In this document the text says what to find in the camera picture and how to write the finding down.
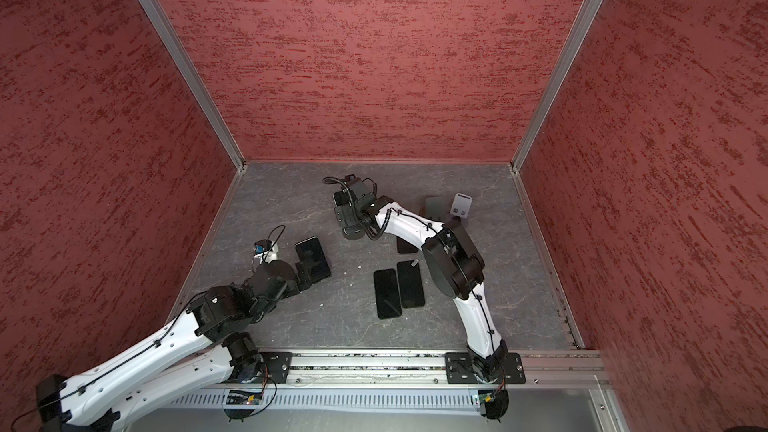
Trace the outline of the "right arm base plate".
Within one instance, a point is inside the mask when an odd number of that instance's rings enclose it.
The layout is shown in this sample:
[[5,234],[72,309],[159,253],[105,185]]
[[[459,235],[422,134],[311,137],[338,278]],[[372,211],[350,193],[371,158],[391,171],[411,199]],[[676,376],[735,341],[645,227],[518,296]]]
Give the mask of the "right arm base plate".
[[445,354],[445,371],[449,384],[522,385],[527,382],[522,357],[507,353],[501,359],[481,360],[469,352]]

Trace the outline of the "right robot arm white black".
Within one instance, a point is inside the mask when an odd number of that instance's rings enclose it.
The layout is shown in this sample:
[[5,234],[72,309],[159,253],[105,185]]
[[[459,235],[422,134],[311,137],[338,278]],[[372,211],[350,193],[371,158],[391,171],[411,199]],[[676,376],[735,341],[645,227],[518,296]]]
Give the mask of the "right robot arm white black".
[[462,320],[474,375],[491,383],[502,374],[508,347],[494,324],[484,286],[485,261],[460,220],[439,222],[417,215],[394,199],[377,194],[377,185],[353,174],[326,176],[339,188],[334,213],[346,238],[376,241],[391,234],[420,249],[433,284],[451,299]]

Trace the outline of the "pink edged phone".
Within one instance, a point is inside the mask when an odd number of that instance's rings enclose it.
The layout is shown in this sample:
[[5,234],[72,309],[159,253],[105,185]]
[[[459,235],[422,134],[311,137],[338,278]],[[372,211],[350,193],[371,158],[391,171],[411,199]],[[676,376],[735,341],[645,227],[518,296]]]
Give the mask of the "pink edged phone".
[[418,247],[410,244],[400,237],[396,238],[396,249],[400,254],[417,254],[419,252]]

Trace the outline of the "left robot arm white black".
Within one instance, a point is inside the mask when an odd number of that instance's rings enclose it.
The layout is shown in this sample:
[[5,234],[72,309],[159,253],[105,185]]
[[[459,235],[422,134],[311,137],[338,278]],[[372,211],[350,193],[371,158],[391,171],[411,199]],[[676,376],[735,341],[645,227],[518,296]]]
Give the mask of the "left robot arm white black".
[[318,238],[296,244],[295,265],[271,239],[255,244],[252,274],[241,284],[193,295],[160,330],[78,375],[53,374],[36,387],[44,431],[121,431],[189,392],[234,383],[264,390],[281,383],[281,365],[258,350],[247,329],[277,304],[330,275]]

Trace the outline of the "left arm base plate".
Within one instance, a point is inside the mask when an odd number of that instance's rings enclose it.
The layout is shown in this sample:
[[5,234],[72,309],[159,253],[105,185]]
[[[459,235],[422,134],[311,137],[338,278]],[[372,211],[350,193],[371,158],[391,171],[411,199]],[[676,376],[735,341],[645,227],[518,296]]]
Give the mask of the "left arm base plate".
[[294,357],[288,351],[261,350],[248,358],[242,365],[236,365],[223,384],[264,384],[269,380],[284,384],[287,380]]

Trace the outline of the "black phone tall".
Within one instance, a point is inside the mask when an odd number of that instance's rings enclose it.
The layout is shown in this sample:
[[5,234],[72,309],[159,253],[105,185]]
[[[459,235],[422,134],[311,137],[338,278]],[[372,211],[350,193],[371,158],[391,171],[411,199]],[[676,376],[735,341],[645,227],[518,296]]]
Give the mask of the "black phone tall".
[[343,217],[349,205],[347,194],[343,190],[338,190],[333,194],[333,199],[335,204],[335,214],[338,217]]

